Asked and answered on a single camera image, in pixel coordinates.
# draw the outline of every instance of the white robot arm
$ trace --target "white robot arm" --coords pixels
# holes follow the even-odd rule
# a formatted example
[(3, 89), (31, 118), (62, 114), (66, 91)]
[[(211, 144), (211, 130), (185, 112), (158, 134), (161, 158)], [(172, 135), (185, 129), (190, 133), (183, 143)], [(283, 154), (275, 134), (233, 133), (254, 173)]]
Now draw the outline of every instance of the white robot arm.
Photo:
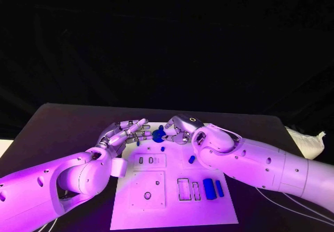
[(204, 126), (187, 115), (174, 116), (165, 128), (172, 124), (177, 134), (162, 139), (178, 144), (191, 140), (207, 169), (219, 169), (247, 185), (292, 194), (334, 212), (334, 166), (244, 139), (213, 124)]
[[(0, 231), (33, 231), (103, 190), (109, 176), (123, 177), (125, 143), (151, 139), (145, 119), (112, 123), (96, 146), (0, 178)], [(57, 187), (66, 190), (59, 196)]]

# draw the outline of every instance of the black tabletop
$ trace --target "black tabletop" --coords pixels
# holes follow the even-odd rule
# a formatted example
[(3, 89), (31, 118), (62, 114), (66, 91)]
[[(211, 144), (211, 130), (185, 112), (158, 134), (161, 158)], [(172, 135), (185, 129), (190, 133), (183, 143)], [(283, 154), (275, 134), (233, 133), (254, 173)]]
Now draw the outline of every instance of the black tabletop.
[[(95, 145), (100, 131), (112, 122), (141, 118), (147, 118), (151, 122), (167, 122), (178, 113), (181, 111), (44, 104), (28, 120), (0, 159), (0, 177), (85, 151)], [(204, 123), (213, 123), (236, 132), (242, 137), (265, 142), (302, 156), (278, 117), (204, 112), (187, 113)], [(96, 232), (109, 230), (116, 180), (118, 178), (111, 177), (100, 194), (59, 217), (52, 231)], [(325, 223), (276, 206), (263, 198), (253, 187), (227, 176), (226, 182), (239, 224), (152, 228), (139, 229), (139, 231), (332, 231), (334, 228)], [(262, 192), (280, 205), (315, 216), (282, 193), (266, 190)], [(328, 213), (316, 205), (302, 201), (302, 199), (299, 201), (321, 213)]]

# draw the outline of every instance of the white bag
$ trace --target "white bag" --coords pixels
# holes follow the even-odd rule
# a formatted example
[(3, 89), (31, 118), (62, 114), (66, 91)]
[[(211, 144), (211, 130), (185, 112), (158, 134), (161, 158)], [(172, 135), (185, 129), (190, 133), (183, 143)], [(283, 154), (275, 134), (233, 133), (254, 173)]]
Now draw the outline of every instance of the white bag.
[(301, 150), (301, 153), (306, 159), (314, 159), (319, 153), (322, 152), (325, 146), (322, 142), (322, 137), (325, 136), (325, 132), (322, 131), (316, 136), (303, 135), (299, 132), (293, 131), (288, 127), (285, 127), (293, 142)]

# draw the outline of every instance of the blue object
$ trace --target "blue object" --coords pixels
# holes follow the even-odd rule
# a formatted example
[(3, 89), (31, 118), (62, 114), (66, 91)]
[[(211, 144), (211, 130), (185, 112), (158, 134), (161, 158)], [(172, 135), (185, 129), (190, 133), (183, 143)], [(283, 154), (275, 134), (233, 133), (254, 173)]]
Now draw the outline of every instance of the blue object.
[(194, 162), (194, 156), (190, 156), (188, 162), (190, 162), (190, 163)]
[(203, 185), (204, 185), (207, 200), (214, 200), (217, 198), (217, 195), (216, 195), (211, 179), (208, 179), (208, 178), (204, 179), (203, 180)]
[(216, 180), (216, 187), (217, 187), (217, 194), (220, 197), (224, 196), (224, 193), (223, 193), (223, 189), (221, 189), (221, 185), (220, 185), (220, 181)]
[(161, 139), (161, 137), (165, 135), (164, 126), (162, 125), (158, 126), (158, 129), (151, 133), (151, 135), (152, 135), (154, 142), (161, 143), (164, 141)]

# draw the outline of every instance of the white cable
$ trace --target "white cable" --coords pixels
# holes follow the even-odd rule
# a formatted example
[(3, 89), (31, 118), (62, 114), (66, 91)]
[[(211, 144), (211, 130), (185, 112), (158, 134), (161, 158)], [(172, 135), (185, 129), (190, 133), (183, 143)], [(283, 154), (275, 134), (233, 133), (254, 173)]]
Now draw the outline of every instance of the white cable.
[(40, 230), (37, 232), (40, 232), (46, 226), (47, 226), (47, 223), (43, 225), (43, 227), (40, 228)]
[(288, 210), (292, 211), (293, 213), (296, 213), (296, 214), (299, 214), (299, 215), (302, 215), (302, 216), (306, 216), (308, 218), (312, 218), (312, 219), (315, 219), (315, 220), (318, 220), (318, 221), (326, 223), (328, 225), (334, 226), (332, 223), (329, 223), (329, 222), (326, 222), (326, 221), (324, 221), (324, 220), (321, 220), (321, 219), (318, 219), (318, 218), (315, 218), (315, 217), (312, 217), (312, 216), (309, 216), (309, 215), (306, 215), (306, 214), (302, 214), (302, 213), (293, 211), (292, 209), (283, 207), (280, 204), (278, 204), (275, 201), (272, 201), (272, 200), (265, 196), (265, 194), (260, 192), (260, 190), (259, 190), (257, 188), (256, 188), (256, 190), (259, 191), (260, 195), (262, 195), (275, 205), (278, 205), (278, 206), (280, 206), (282, 208), (288, 209)]
[(54, 222), (53, 222), (53, 224), (52, 224), (52, 227), (50, 227), (50, 229), (49, 229), (47, 232), (50, 232), (50, 230), (52, 230), (52, 228), (53, 228), (53, 226), (54, 226), (54, 224), (56, 224), (56, 221), (57, 221), (57, 218), (56, 218), (56, 220), (54, 220)]
[(301, 205), (305, 209), (308, 209), (309, 211), (312, 211), (315, 214), (318, 214), (319, 216), (322, 216), (326, 220), (329, 220), (329, 221), (332, 221), (334, 222), (334, 220), (329, 218), (329, 217), (326, 217), (326, 216), (324, 216), (321, 213), (318, 213), (315, 210), (312, 210), (311, 208), (308, 208), (301, 202), (298, 202), (288, 194), (285, 194), (283, 193), (283, 195), (298, 204), (298, 205)]

